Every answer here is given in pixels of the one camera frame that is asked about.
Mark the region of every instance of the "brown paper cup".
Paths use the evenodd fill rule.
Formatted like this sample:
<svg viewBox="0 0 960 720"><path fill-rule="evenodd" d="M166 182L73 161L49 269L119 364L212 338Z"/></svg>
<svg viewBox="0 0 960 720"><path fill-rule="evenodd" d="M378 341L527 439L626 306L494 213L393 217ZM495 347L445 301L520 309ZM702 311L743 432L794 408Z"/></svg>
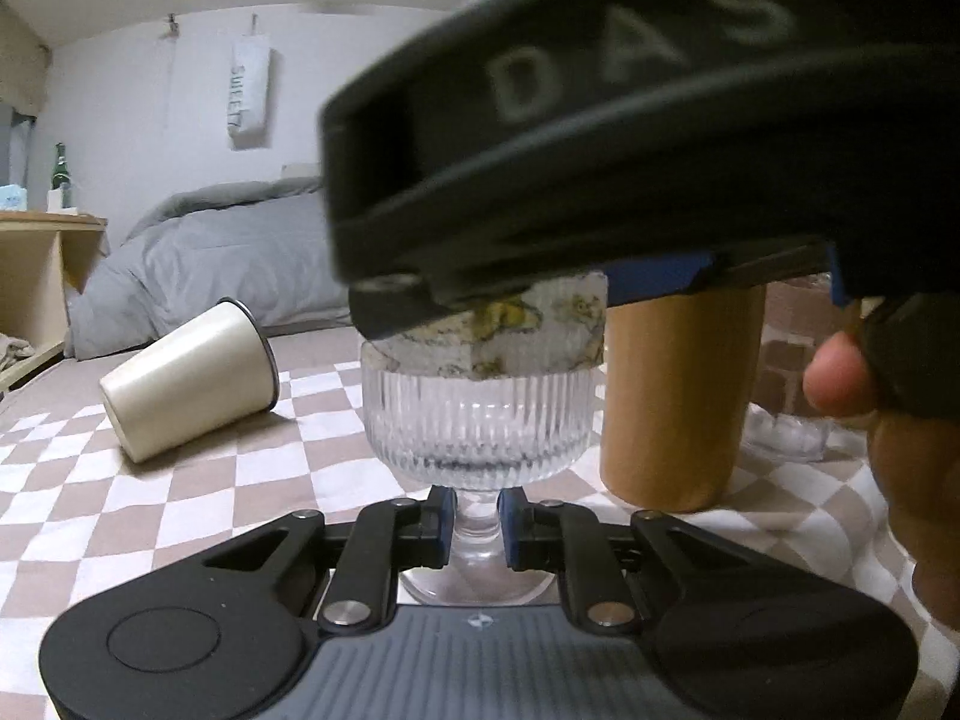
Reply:
<svg viewBox="0 0 960 720"><path fill-rule="evenodd" d="M100 380L107 416L135 463L274 408L277 363L250 312L226 299Z"/></svg>
<svg viewBox="0 0 960 720"><path fill-rule="evenodd" d="M736 462L760 348L764 288L609 309L600 477L645 509L692 512Z"/></svg>

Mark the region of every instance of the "gray comforter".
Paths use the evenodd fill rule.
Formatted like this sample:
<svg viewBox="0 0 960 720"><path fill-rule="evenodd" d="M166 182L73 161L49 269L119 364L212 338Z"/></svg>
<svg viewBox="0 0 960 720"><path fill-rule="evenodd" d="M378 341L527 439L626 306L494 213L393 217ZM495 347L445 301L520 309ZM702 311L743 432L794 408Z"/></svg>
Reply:
<svg viewBox="0 0 960 720"><path fill-rule="evenodd" d="M67 304L67 354L144 346L236 298L268 332L349 323L333 276L320 180L178 194L147 214Z"/></svg>

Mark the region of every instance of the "finger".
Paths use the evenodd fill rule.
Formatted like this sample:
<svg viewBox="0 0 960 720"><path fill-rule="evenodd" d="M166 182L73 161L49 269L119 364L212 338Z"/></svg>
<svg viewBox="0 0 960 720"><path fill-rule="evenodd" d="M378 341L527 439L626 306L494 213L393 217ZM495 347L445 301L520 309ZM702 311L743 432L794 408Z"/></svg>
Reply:
<svg viewBox="0 0 960 720"><path fill-rule="evenodd" d="M917 564L917 597L942 623L960 628L960 526L927 522L891 507L890 528Z"/></svg>
<svg viewBox="0 0 960 720"><path fill-rule="evenodd" d="M960 424L885 410L870 462L891 508L960 528Z"/></svg>
<svg viewBox="0 0 960 720"><path fill-rule="evenodd" d="M877 408L874 377L847 333L837 333L817 349L803 375L803 394L827 416L856 416Z"/></svg>

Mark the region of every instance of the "tissue box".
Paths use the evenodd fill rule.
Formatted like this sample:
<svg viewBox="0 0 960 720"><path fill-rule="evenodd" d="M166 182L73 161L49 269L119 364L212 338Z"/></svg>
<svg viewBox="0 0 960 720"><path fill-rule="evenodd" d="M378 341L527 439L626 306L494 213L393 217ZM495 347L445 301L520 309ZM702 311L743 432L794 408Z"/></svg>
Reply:
<svg viewBox="0 0 960 720"><path fill-rule="evenodd" d="M27 190L16 184L0 187L0 211L27 210Z"/></svg>

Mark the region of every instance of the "wooden shelf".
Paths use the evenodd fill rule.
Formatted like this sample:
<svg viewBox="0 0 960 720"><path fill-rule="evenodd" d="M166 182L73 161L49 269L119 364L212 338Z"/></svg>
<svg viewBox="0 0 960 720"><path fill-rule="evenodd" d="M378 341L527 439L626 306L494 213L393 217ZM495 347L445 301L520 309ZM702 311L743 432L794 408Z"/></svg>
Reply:
<svg viewBox="0 0 960 720"><path fill-rule="evenodd" d="M90 214L47 214L43 211L0 211L0 232L58 232L107 229L105 218Z"/></svg>
<svg viewBox="0 0 960 720"><path fill-rule="evenodd" d="M0 211L0 333L35 351L0 371L0 392L64 350L64 285L83 291L106 227L91 215Z"/></svg>
<svg viewBox="0 0 960 720"><path fill-rule="evenodd" d="M16 384L20 379L47 362L51 357L55 357L61 351L64 351L64 342L48 343L40 349L34 350L32 357L21 360L16 365L11 365L6 370L0 371L0 392L8 389L12 384Z"/></svg>

